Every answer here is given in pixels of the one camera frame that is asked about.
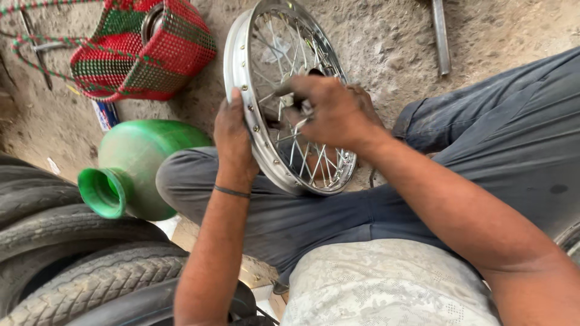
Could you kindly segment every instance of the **dirt ground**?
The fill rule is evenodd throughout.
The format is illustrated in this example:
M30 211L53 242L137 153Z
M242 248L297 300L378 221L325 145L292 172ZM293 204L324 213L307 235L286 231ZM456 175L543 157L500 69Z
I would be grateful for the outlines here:
M192 82L167 103L126 100L118 103L121 121L176 119L211 134L213 107L223 97L222 56L228 30L256 0L191 0L215 37L218 54ZM580 0L447 0L445 14L453 72L437 74L437 53L429 1L299 0L327 32L351 82L370 94L386 126L403 107L473 84L509 68L580 45ZM100 15L99 3L38 10L32 15L38 33L89 35ZM4 17L0 27L23 31L18 15ZM2 84L13 95L19 115L0 128L8 153L49 169L54 160L62 176L75 180L84 167L96 166L103 137L88 99L52 78L48 91L42 75L19 62L0 40L0 53L16 82L1 71ZM70 50L48 54L49 67L68 71ZM350 190L368 187L367 169L360 169ZM183 222L175 237L190 249L195 225ZM271 271L259 276L268 279Z

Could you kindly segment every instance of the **knee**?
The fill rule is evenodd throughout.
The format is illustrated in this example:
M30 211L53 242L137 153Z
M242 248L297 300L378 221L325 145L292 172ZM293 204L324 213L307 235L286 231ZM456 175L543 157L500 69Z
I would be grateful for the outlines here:
M218 169L215 147L197 147L178 151L169 156L157 170L155 185L167 201L177 189L214 183Z

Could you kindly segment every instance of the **black wristband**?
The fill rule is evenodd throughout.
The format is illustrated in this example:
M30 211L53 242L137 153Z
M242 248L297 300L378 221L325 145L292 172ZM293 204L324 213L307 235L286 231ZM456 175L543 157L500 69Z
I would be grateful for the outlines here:
M213 185L213 188L215 190L221 191L222 193L225 193L225 194L230 194L230 195L234 195L234 196L244 197L244 198L248 198L248 199L250 198L250 194L244 194L244 193L240 193L238 191L234 191L234 190L230 190L230 189L218 187L216 184Z

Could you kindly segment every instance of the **white t-shirt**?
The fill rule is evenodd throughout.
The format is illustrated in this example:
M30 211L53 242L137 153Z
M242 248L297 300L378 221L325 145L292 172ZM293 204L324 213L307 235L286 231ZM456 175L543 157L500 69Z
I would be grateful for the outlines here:
M316 248L290 276L290 325L500 326L491 292L468 264L416 241Z

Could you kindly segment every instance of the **man's left hand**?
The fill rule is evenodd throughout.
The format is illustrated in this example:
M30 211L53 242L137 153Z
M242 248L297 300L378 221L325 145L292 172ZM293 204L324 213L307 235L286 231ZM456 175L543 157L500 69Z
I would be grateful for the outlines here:
M213 140L218 150L218 175L225 177L216 184L246 192L250 190L248 187L251 187L260 170L252 156L250 135L244 124L244 101L240 90L234 88L231 97L231 103L227 99L222 101L215 119Z

